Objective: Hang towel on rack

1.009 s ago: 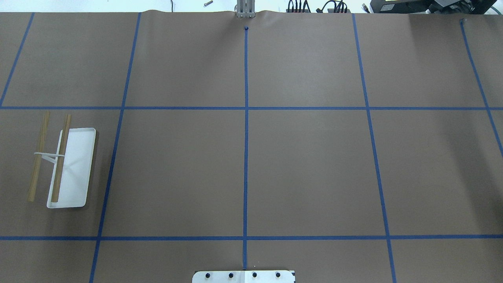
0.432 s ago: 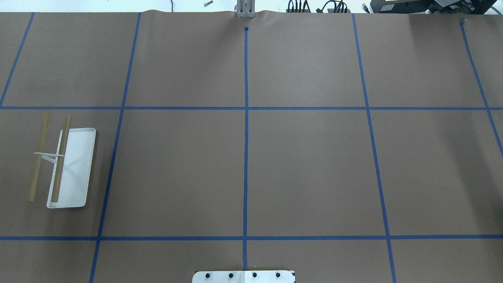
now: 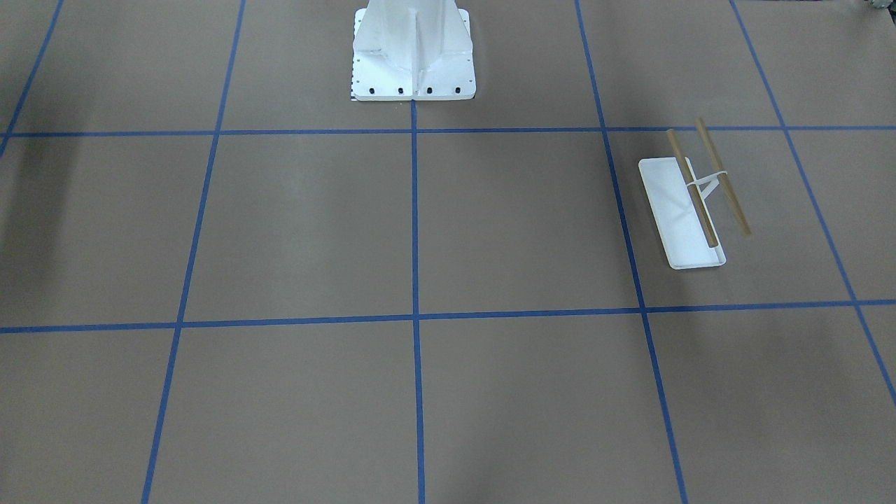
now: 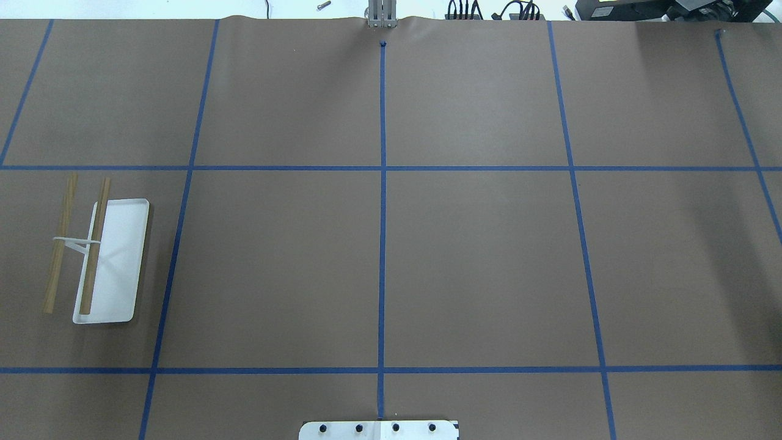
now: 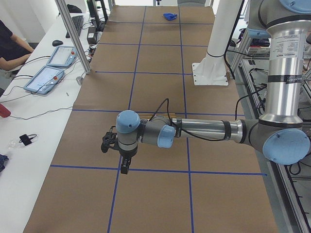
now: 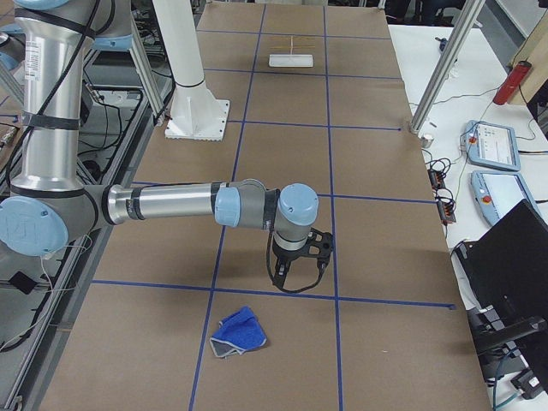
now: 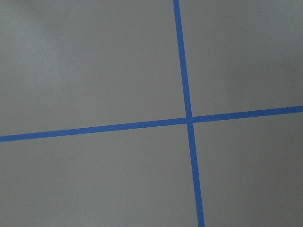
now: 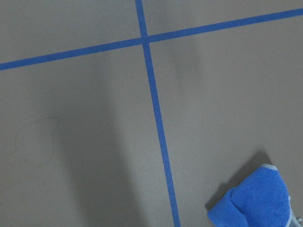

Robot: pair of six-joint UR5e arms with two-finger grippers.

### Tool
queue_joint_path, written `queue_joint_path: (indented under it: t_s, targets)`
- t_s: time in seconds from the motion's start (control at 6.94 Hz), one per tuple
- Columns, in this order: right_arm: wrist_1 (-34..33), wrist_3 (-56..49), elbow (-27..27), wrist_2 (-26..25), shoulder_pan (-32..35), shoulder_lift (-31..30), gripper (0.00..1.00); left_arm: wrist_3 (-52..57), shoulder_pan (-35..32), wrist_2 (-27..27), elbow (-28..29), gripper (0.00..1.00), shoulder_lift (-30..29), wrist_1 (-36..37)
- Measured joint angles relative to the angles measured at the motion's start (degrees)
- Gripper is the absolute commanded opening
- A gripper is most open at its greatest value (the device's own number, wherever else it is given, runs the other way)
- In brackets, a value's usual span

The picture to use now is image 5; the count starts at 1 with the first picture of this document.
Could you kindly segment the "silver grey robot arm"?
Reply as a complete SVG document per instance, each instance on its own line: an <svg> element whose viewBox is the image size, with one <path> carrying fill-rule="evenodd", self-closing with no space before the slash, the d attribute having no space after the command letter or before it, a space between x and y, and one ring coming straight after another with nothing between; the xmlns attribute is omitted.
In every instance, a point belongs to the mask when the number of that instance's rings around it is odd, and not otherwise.
<svg viewBox="0 0 311 233"><path fill-rule="evenodd" d="M303 159L311 143L302 131L298 116L299 91L303 81L303 50L311 27L308 0L253 0L250 29L265 30L271 36L267 96L264 114L257 120L215 121L181 119L153 114L141 119L131 110L118 114L116 149L122 156L121 172L126 174L139 143L170 148L177 137L205 141L233 140L247 144L267 159L291 165Z"/></svg>

